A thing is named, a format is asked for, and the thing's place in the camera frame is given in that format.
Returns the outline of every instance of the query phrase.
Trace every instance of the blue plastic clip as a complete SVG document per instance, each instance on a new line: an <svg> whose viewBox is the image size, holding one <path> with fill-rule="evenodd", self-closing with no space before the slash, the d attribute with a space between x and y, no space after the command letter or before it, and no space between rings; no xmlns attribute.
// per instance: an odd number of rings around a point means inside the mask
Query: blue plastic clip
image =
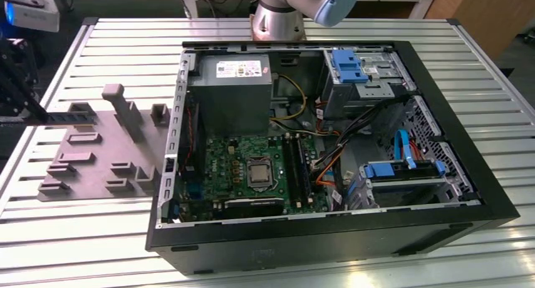
<svg viewBox="0 0 535 288"><path fill-rule="evenodd" d="M368 75L362 71L360 59L352 50L332 50L332 65L339 73L340 83L367 83Z"/></svg>
<svg viewBox="0 0 535 288"><path fill-rule="evenodd" d="M438 170L438 174L440 176L443 176L446 174L446 166L444 163L442 161L435 161L435 166L436 166L436 170Z"/></svg>
<svg viewBox="0 0 535 288"><path fill-rule="evenodd" d="M392 177L394 176L392 164L374 163L374 164L370 164L370 166L374 169L374 174L376 177Z"/></svg>
<svg viewBox="0 0 535 288"><path fill-rule="evenodd" d="M375 176L374 169L371 168L370 165L368 165L368 166L364 166L364 174L366 174L366 177L367 177L367 178L371 178L371 177Z"/></svg>
<svg viewBox="0 0 535 288"><path fill-rule="evenodd" d="M408 169L416 168L416 164L412 159L411 146L408 144L408 133L406 130L398 130L395 132L394 159L396 159L396 160L402 159L402 148L399 147L399 140L402 140L403 156L404 156L404 160L407 161L407 164L408 164Z"/></svg>

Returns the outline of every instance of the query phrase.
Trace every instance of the ram slot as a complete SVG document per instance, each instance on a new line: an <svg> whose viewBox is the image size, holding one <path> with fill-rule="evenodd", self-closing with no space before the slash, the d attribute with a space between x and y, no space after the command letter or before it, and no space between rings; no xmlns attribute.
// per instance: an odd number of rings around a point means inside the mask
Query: ram slot
<svg viewBox="0 0 535 288"><path fill-rule="evenodd" d="M286 167L286 179L288 181L288 195L290 203L294 208L302 207L300 198L300 187L299 187L299 171L295 165L295 145L292 143L292 137L290 135L283 136L283 157L284 157L284 167Z"/></svg>
<svg viewBox="0 0 535 288"><path fill-rule="evenodd" d="M295 144L298 149L298 169L299 169L299 179L302 186L302 200L307 205L312 205L312 185L310 184L310 172L306 161L304 149L302 144L302 139L299 138L299 134L295 136Z"/></svg>

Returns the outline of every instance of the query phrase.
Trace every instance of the yellow wire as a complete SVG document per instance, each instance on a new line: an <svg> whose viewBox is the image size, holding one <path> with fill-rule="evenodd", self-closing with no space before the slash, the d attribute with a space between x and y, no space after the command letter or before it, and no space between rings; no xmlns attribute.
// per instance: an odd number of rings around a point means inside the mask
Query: yellow wire
<svg viewBox="0 0 535 288"><path fill-rule="evenodd" d="M304 109L306 109L306 107L307 107L307 97L304 96L304 92L303 92L302 87L296 84L296 82L295 82L290 77L287 77L284 74L279 74L279 77L282 77L282 78L284 78L286 80L290 81L290 83L291 83L291 84L295 86L295 88L299 90L299 92L300 92L300 94L302 94L302 97L303 97L303 106L302 106L302 109L300 109L294 115L284 116L284 117L278 117L278 118L270 118L270 120L279 120L279 121L280 121L280 120L290 120L290 119L298 117L298 116L304 112Z"/></svg>

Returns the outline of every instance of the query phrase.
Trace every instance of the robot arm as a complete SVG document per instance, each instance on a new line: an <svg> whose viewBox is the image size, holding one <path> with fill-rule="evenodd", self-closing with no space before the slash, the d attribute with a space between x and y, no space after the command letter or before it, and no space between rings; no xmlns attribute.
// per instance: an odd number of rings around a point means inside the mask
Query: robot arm
<svg viewBox="0 0 535 288"><path fill-rule="evenodd" d="M290 41L303 38L303 14L331 27L350 13L358 0L260 0L252 21L255 38Z"/></svg>

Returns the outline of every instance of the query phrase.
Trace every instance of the power supply label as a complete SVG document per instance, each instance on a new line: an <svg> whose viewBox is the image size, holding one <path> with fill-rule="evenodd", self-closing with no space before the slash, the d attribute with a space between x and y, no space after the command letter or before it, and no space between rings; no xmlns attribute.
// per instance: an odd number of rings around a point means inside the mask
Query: power supply label
<svg viewBox="0 0 535 288"><path fill-rule="evenodd" d="M216 65L216 77L260 77L260 61L220 61Z"/></svg>

